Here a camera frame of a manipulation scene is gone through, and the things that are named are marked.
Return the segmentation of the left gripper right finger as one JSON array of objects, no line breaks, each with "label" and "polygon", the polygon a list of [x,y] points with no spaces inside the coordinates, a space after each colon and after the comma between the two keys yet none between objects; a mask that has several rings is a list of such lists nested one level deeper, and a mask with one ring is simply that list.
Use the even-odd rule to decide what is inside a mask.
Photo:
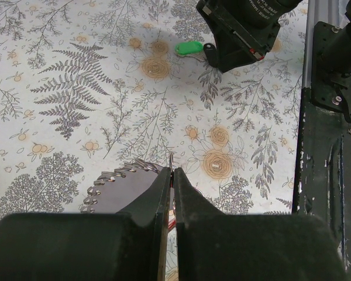
[{"label": "left gripper right finger", "polygon": [[327,225],[307,215],[228,215],[174,171],[180,280],[347,280]]}]

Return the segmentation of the red tagged key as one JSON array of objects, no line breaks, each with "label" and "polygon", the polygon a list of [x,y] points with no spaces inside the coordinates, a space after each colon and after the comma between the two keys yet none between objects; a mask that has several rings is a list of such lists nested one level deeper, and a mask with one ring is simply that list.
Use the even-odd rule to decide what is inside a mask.
[{"label": "red tagged key", "polygon": [[169,217],[168,221],[168,231],[172,231],[176,227],[176,218],[175,217]]}]

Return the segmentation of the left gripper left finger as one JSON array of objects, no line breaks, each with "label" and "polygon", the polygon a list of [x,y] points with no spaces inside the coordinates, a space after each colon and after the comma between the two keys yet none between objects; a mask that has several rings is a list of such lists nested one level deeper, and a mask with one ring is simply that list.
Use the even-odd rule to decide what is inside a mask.
[{"label": "left gripper left finger", "polygon": [[164,280],[171,170],[115,213],[0,220],[0,280]]}]

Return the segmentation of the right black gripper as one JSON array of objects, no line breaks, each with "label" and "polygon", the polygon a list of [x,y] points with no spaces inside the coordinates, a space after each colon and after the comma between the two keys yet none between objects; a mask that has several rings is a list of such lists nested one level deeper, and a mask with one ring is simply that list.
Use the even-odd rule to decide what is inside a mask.
[{"label": "right black gripper", "polygon": [[214,36],[222,73],[262,60],[280,30],[279,18],[300,1],[199,1],[197,11]]}]

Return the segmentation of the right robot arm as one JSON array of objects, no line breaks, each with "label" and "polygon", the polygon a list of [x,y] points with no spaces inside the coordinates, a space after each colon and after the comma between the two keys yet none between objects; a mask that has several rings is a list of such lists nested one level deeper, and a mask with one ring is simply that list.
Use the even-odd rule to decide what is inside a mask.
[{"label": "right robot arm", "polygon": [[[205,44],[210,66],[225,73],[256,63],[271,51],[280,30],[279,18],[299,1],[199,1],[197,11],[213,33],[215,44]],[[351,1],[349,23],[339,29],[325,22],[314,26],[312,45],[312,101],[339,112],[351,124]]]}]

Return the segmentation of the black tagged key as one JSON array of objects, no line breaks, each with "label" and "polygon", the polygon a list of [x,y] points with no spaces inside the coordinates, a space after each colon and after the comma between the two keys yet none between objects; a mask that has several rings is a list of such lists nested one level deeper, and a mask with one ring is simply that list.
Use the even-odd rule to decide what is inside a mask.
[{"label": "black tagged key", "polygon": [[204,54],[208,61],[208,64],[211,67],[217,68],[218,67],[218,54],[217,49],[212,43],[204,44]]}]

